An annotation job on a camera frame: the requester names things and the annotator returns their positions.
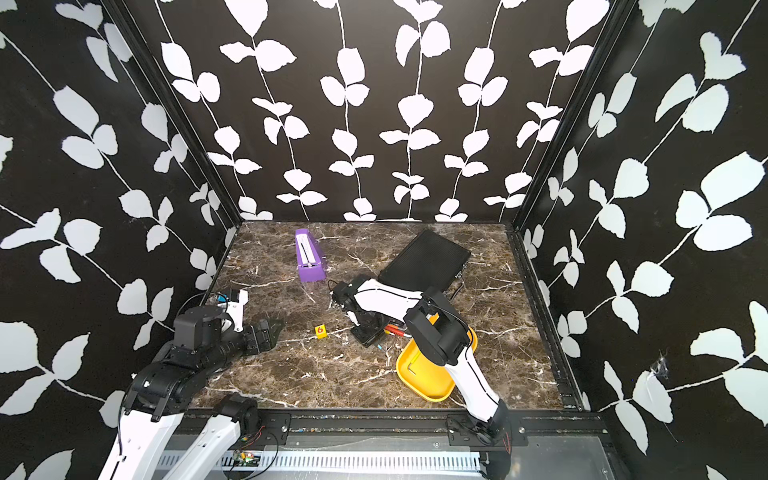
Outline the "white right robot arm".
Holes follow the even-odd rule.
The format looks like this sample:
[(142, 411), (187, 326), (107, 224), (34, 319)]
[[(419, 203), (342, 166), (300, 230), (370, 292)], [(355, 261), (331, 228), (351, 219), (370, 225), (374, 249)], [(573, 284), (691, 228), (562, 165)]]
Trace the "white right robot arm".
[(421, 354), (444, 368), (458, 387), (480, 441), (511, 447), (509, 410), (475, 360), (476, 335), (442, 292), (403, 290), (360, 275), (335, 284), (331, 296), (357, 321), (368, 315), (404, 324)]

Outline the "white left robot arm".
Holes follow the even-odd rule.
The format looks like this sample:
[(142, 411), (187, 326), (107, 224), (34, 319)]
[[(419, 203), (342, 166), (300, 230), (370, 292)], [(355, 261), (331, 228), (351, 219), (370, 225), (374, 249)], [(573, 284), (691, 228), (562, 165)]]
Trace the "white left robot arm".
[[(151, 478), (193, 398), (210, 377), (243, 357), (272, 350), (284, 324), (262, 319), (241, 330), (235, 326), (234, 312), (218, 305), (194, 307), (175, 319), (173, 339), (133, 378), (122, 400), (116, 439), (100, 478)], [(215, 407), (166, 476), (203, 479), (231, 447), (250, 447), (275, 434), (256, 400), (233, 392)]]

